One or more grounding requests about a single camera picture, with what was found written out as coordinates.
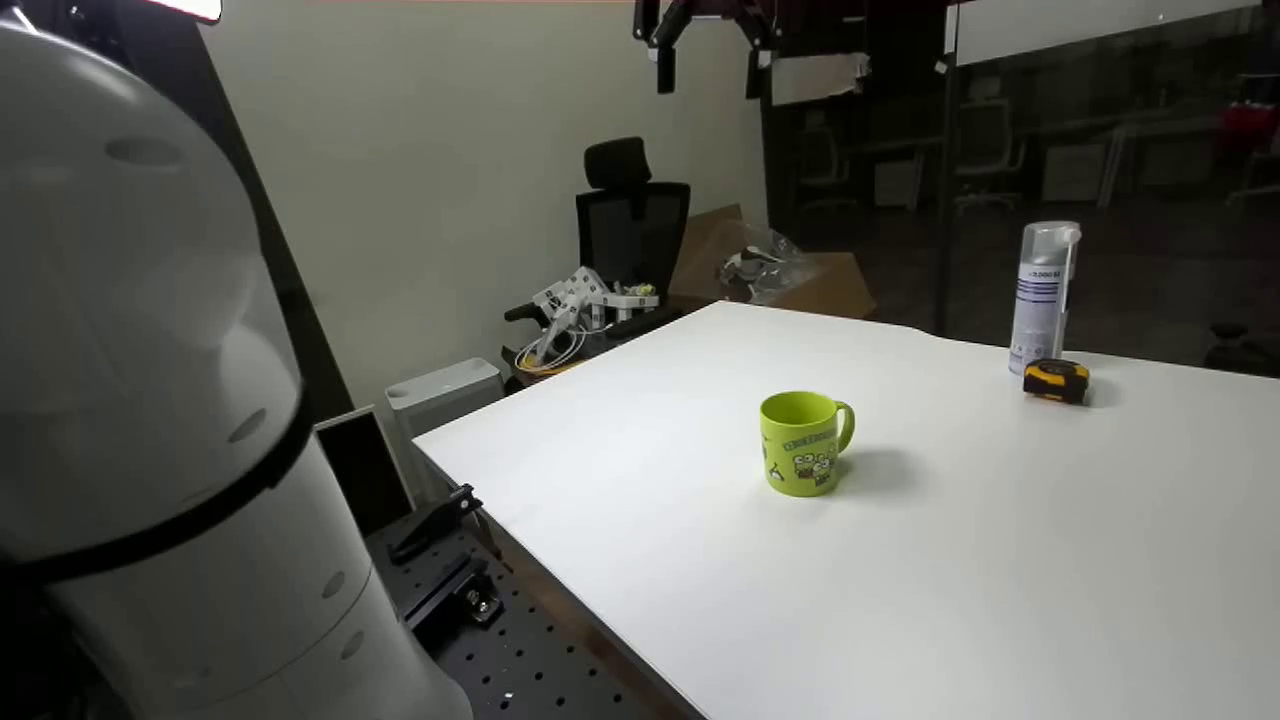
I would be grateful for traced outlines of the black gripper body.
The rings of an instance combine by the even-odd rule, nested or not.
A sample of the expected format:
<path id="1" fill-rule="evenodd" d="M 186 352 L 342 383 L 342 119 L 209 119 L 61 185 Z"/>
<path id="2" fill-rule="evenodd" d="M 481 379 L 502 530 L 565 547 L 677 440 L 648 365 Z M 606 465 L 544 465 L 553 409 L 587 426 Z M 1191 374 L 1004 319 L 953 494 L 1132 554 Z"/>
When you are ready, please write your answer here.
<path id="1" fill-rule="evenodd" d="M 648 49 L 677 49 L 694 19 L 733 19 L 753 44 L 782 35 L 778 0 L 631 0 L 631 35 Z"/>

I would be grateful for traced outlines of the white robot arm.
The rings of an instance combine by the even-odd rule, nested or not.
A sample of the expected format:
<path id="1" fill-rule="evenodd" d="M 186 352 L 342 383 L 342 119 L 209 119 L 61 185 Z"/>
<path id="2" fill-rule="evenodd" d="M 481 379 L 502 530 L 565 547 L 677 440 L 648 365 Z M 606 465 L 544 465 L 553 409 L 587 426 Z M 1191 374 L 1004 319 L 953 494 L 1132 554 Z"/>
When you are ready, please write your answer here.
<path id="1" fill-rule="evenodd" d="M 225 150 L 0 19 L 0 535 L 134 720 L 472 720 L 318 440 Z"/>

